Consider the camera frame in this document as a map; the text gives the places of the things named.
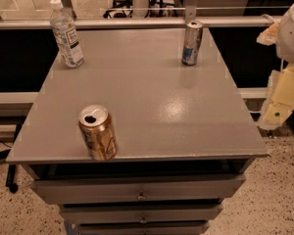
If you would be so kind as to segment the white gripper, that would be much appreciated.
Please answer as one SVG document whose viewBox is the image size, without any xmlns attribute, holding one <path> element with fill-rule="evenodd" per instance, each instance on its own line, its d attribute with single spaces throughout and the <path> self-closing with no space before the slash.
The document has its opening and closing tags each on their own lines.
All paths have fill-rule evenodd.
<svg viewBox="0 0 294 235">
<path fill-rule="evenodd" d="M 294 110 L 294 64 L 289 64 L 280 74 L 272 95 L 265 100 L 257 126 L 263 130 L 281 127 Z"/>
</svg>

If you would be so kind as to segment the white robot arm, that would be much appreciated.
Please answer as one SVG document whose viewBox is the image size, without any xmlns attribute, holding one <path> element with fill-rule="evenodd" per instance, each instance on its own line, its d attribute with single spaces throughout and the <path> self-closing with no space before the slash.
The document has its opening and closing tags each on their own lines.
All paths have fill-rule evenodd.
<svg viewBox="0 0 294 235">
<path fill-rule="evenodd" d="M 258 37 L 263 45 L 275 45 L 276 56 L 286 62 L 281 71 L 273 70 L 269 76 L 267 98 L 257 121 L 259 128 L 274 130 L 282 126 L 294 111 L 294 4 Z"/>
</svg>

